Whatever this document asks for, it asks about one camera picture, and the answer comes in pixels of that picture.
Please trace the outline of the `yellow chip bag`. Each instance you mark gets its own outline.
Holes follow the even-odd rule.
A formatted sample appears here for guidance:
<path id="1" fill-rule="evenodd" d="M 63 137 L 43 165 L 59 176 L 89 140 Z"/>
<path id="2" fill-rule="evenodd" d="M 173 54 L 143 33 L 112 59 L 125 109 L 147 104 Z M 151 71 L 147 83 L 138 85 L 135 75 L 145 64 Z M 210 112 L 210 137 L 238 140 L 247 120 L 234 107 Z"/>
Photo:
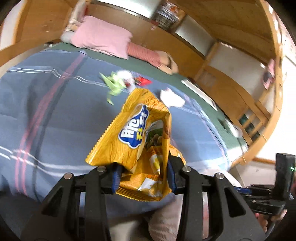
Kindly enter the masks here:
<path id="1" fill-rule="evenodd" d="M 170 139 L 169 109 L 149 90 L 136 88 L 85 161 L 91 166 L 117 163 L 125 168 L 117 194 L 137 201 L 160 201 L 171 193 L 169 156 L 186 163 Z"/>

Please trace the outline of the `white pink wrapper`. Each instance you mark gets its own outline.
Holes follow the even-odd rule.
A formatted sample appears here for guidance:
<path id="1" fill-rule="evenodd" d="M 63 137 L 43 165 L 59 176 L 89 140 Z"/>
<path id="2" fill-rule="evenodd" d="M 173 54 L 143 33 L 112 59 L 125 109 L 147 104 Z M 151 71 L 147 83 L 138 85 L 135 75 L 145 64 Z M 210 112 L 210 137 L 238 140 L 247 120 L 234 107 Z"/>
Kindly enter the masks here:
<path id="1" fill-rule="evenodd" d="M 185 100 L 169 88 L 161 90 L 159 97 L 167 108 L 182 108 L 185 105 Z"/>

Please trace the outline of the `white oval device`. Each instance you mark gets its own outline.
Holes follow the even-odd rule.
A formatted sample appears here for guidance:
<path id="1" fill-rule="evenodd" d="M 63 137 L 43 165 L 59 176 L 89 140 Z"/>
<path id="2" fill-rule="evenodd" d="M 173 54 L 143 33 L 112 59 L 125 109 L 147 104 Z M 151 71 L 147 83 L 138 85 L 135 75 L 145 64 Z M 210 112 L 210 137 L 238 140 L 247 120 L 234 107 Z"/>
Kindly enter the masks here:
<path id="1" fill-rule="evenodd" d="M 221 123 L 222 127 L 233 137 L 242 138 L 243 132 L 240 127 L 234 125 L 234 123 L 228 118 L 218 119 L 219 123 Z"/>

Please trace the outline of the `white flat board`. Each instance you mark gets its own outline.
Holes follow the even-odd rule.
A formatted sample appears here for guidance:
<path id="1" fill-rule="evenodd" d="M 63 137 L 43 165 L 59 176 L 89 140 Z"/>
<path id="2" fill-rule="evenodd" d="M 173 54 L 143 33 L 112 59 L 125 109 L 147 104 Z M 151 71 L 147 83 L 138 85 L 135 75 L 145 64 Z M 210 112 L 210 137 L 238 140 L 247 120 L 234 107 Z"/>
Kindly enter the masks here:
<path id="1" fill-rule="evenodd" d="M 195 92 L 199 97 L 201 97 L 205 102 L 207 102 L 215 111 L 217 111 L 217 106 L 215 104 L 215 101 L 211 99 L 205 92 L 203 92 L 199 87 L 197 87 L 195 84 L 193 84 L 188 79 L 181 80 L 182 84 L 184 84 L 186 87 L 191 89 L 193 92 Z"/>

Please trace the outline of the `green crumpled paper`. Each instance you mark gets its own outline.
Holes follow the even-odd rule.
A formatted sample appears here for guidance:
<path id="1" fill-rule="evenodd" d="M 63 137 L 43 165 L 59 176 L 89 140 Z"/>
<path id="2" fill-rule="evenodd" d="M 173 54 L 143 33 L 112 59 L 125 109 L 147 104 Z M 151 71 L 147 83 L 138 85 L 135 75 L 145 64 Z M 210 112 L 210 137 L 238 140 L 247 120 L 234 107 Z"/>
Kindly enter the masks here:
<path id="1" fill-rule="evenodd" d="M 111 72 L 109 76 L 105 76 L 102 73 L 100 73 L 100 76 L 106 86 L 109 88 L 109 92 L 107 94 L 107 102 L 111 105 L 114 105 L 111 97 L 112 96 L 118 96 L 124 89 L 126 89 L 126 85 L 124 80 L 119 77 L 119 75 L 115 72 Z"/>

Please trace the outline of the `red wrapper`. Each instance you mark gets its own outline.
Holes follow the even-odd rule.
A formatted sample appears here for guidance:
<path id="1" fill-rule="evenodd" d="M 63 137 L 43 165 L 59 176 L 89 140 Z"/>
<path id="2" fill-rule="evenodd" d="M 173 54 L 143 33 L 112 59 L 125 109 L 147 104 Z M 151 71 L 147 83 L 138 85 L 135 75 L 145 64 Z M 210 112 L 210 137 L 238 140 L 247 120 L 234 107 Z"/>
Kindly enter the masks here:
<path id="1" fill-rule="evenodd" d="M 141 86 L 141 87 L 152 84 L 152 81 L 151 80 L 149 80 L 147 78 L 143 78 L 141 76 L 140 77 L 136 77 L 134 80 L 135 80 L 135 84 L 137 86 Z"/>

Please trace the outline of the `blue striped blanket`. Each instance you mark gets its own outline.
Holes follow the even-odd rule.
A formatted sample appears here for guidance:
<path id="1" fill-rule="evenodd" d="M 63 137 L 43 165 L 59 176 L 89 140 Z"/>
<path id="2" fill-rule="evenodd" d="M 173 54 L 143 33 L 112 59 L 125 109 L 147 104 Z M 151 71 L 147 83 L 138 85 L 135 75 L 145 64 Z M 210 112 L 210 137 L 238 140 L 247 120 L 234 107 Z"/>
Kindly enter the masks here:
<path id="1" fill-rule="evenodd" d="M 156 96 L 165 89 L 185 100 L 171 107 L 171 144 L 197 171 L 228 171 L 246 150 L 222 125 L 225 115 L 183 84 L 130 58 L 82 50 L 44 50 L 1 77 L 1 216 L 20 235 L 41 201 L 67 172 L 88 173 L 85 158 L 120 112 L 129 93 L 107 102 L 102 75 L 128 70 L 151 80 Z"/>

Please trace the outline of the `striped plush doll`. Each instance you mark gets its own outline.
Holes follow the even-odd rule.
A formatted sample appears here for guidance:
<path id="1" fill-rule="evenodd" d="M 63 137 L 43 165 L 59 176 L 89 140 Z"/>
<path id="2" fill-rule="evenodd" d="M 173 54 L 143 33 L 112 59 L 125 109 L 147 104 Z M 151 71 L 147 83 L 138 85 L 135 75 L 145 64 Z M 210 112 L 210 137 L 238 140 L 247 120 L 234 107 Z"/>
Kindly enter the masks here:
<path id="1" fill-rule="evenodd" d="M 143 46 L 130 42 L 127 53 L 133 58 L 145 61 L 168 75 L 177 74 L 179 68 L 172 56 L 164 51 L 152 51 Z"/>

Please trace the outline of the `pink hanging cloth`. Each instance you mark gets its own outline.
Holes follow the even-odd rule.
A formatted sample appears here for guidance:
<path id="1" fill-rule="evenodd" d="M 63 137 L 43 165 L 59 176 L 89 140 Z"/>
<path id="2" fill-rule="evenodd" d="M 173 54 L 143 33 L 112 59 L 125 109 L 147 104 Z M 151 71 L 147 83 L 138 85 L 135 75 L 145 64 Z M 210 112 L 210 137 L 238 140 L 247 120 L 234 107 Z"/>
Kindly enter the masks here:
<path id="1" fill-rule="evenodd" d="M 274 67 L 275 67 L 275 61 L 273 59 L 270 59 L 262 77 L 262 84 L 266 90 L 269 89 L 270 85 L 273 84 L 275 80 Z"/>

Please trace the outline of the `pink pillow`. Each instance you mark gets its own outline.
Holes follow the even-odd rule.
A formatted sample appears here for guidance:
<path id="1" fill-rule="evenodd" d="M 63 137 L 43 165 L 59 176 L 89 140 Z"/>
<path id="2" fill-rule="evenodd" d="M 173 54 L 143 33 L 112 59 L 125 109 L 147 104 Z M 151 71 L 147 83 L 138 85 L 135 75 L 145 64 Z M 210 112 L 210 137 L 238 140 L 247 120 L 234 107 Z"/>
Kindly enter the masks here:
<path id="1" fill-rule="evenodd" d="M 73 31 L 64 31 L 61 41 L 77 48 L 90 49 L 121 59 L 128 59 L 127 47 L 132 33 L 93 16 L 84 16 Z"/>

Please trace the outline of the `wooden cabinet wall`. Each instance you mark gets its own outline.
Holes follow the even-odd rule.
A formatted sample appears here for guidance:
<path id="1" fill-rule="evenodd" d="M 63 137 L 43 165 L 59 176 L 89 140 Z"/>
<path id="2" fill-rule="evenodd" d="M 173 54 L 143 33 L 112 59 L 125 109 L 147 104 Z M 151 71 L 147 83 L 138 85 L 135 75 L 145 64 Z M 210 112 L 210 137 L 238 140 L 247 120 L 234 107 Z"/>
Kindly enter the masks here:
<path id="1" fill-rule="evenodd" d="M 125 28 L 133 35 L 132 42 L 151 50 L 161 50 L 169 53 L 179 67 L 179 73 L 186 77 L 197 78 L 210 64 L 210 61 L 220 47 L 219 42 L 210 45 L 210 50 L 203 56 L 189 43 L 181 40 L 145 20 L 121 9 L 107 4 L 96 4 L 91 1 L 87 13 L 98 19 Z"/>

